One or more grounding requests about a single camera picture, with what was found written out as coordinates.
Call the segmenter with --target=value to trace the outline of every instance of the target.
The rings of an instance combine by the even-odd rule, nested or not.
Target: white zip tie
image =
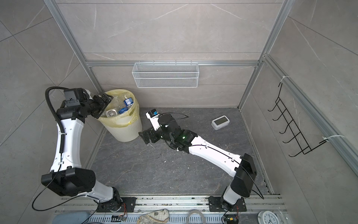
[[[283,80],[284,78],[286,78],[286,77],[289,77],[289,76],[282,76],[282,79],[281,79],[281,81],[280,81],[280,82],[282,82],[282,80]]]
[[[328,141],[329,138],[332,138],[332,137],[342,137],[342,138],[345,138],[345,136],[340,135],[340,134],[331,135],[331,136],[329,136],[329,137],[327,137],[327,138],[322,136],[323,140],[327,140],[327,141]]]

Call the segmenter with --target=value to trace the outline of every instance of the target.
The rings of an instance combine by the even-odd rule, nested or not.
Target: trash can
[[[110,90],[106,94],[113,96],[113,100],[106,110],[118,108],[124,104],[123,99],[133,99],[132,106],[122,114],[114,117],[101,116],[98,120],[120,142],[129,142],[136,139],[142,131],[142,122],[139,117],[139,104],[133,93],[124,89]]]

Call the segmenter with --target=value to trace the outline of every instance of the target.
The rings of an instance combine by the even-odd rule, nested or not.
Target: marble floor
[[[143,129],[151,126],[141,108]],[[157,108],[159,113],[184,113],[189,118],[177,121],[208,142],[239,155],[254,158],[258,175],[255,182],[263,194],[268,194],[261,168],[253,152],[243,120],[236,108]],[[226,115],[228,126],[214,130],[211,121]],[[185,152],[170,149],[164,141],[146,145],[138,137],[130,142],[118,142],[107,132],[91,167],[98,181],[116,187],[120,194],[217,194],[221,195],[232,178],[212,163]]]

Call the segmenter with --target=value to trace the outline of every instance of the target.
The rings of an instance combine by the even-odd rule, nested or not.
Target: black hook rack
[[[307,153],[313,151],[314,149],[316,149],[317,147],[319,147],[319,146],[323,145],[324,143],[326,143],[326,142],[328,141],[327,139],[325,139],[325,140],[319,142],[319,143],[318,143],[318,146],[316,146],[316,147],[314,147],[314,148],[311,148],[311,147],[310,147],[310,145],[308,144],[308,142],[307,142],[305,136],[303,135],[303,133],[301,132],[300,128],[299,128],[298,125],[296,124],[295,120],[294,120],[293,117],[291,116],[291,113],[289,112],[289,110],[287,109],[287,107],[285,106],[285,104],[283,103],[283,101],[282,101],[281,98],[280,98],[280,93],[281,93],[281,89],[282,89],[282,83],[281,83],[281,82],[280,82],[280,84],[279,84],[278,87],[280,88],[280,91],[279,91],[279,95],[277,96],[277,99],[275,100],[275,103],[276,103],[276,104],[275,104],[275,106],[273,107],[272,110],[268,110],[268,111],[271,112],[271,111],[273,111],[276,107],[280,110],[281,115],[280,115],[276,120],[275,120],[275,119],[272,119],[272,120],[274,120],[274,121],[277,121],[277,120],[280,119],[282,116],[284,117],[284,119],[285,119],[285,121],[286,121],[286,123],[287,123],[287,126],[286,126],[286,128],[285,128],[285,131],[284,131],[284,132],[280,132],[280,134],[285,134],[286,131],[287,131],[287,129],[290,128],[290,131],[291,131],[293,137],[292,137],[288,142],[284,142],[284,141],[282,141],[282,142],[283,142],[283,143],[289,143],[290,141],[292,141],[293,139],[295,139],[296,142],[297,142],[297,144],[298,144],[298,146],[299,146],[300,149],[301,149],[301,151],[298,152],[297,154],[295,154],[294,156],[291,156],[291,155],[289,155],[289,156],[290,156],[290,157],[295,157],[295,156],[297,156],[297,155],[300,154],[300,153],[307,154]],[[282,105],[284,106],[284,110],[282,110],[282,109],[280,108],[280,106],[278,105],[279,102],[281,102]],[[288,118],[286,118],[286,116],[284,115],[284,112],[286,112],[286,111],[287,111],[288,114],[289,114],[289,117],[288,117]],[[297,129],[298,129],[298,133],[297,133],[297,134],[294,134],[294,132],[293,132],[291,126],[290,126],[290,124],[291,124],[292,122],[293,122],[293,124],[294,124],[294,125],[297,127]],[[300,142],[297,140],[297,136],[299,136],[299,135],[301,135],[301,136],[303,137],[303,139],[305,140],[305,142],[306,142],[306,144],[307,144],[307,147],[305,147],[304,149],[302,149],[302,146],[300,145]]]

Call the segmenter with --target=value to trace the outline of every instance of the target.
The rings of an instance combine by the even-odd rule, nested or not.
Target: black wire rack
[[[281,93],[281,89],[282,89],[282,83],[281,83],[281,82],[280,82],[280,84],[279,84],[278,87],[280,88],[280,91],[279,91],[279,95],[277,96],[277,99],[275,100],[275,103],[276,103],[276,104],[275,104],[275,106],[273,107],[272,110],[268,110],[268,111],[271,112],[271,111],[273,111],[273,110],[277,107],[277,108],[280,110],[281,115],[280,115],[276,120],[275,120],[275,119],[272,119],[272,120],[277,121],[278,119],[280,119],[281,117],[283,117],[283,118],[285,119],[286,123],[287,123],[287,126],[286,126],[286,128],[285,128],[285,131],[284,131],[284,132],[280,132],[280,134],[285,134],[286,131],[287,131],[287,129],[289,128],[290,131],[291,131],[291,133],[292,133],[292,135],[293,135],[293,137],[292,137],[288,142],[284,142],[284,141],[282,141],[282,142],[283,142],[283,143],[289,143],[290,141],[292,141],[293,139],[295,139],[296,142],[297,142],[297,144],[298,144],[298,146],[300,147],[300,150],[301,150],[300,152],[298,152],[298,153],[295,154],[294,156],[291,156],[291,155],[289,155],[289,156],[290,156],[290,157],[295,157],[295,156],[297,156],[297,155],[300,154],[300,153],[307,154],[307,153],[313,151],[314,149],[318,148],[319,146],[323,145],[324,143],[326,143],[327,140],[325,139],[325,140],[319,142],[318,145],[317,145],[316,147],[314,147],[314,148],[312,148],[312,147],[308,144],[308,142],[307,142],[305,136],[304,136],[303,133],[301,132],[301,130],[300,130],[300,128],[298,127],[298,125],[296,124],[295,120],[294,120],[293,117],[291,116],[291,113],[289,112],[289,110],[287,109],[287,107],[285,106],[285,104],[283,103],[283,101],[282,101],[281,98],[280,98],[280,93]],[[282,103],[283,108],[280,108],[280,106],[278,105],[279,102]],[[287,116],[287,117],[284,115],[284,112],[286,112],[286,111],[287,111],[287,113],[288,113],[288,115],[289,115],[289,116]],[[294,131],[292,130],[292,128],[294,128],[294,126],[296,126],[296,128],[297,128],[297,130],[298,130],[298,132],[297,132],[296,134],[295,134]],[[304,139],[304,141],[305,141],[306,144],[307,144],[307,147],[303,148],[303,147],[301,146],[300,142],[299,142],[298,139],[297,139],[297,137],[299,137],[299,136],[302,136],[302,138]]]

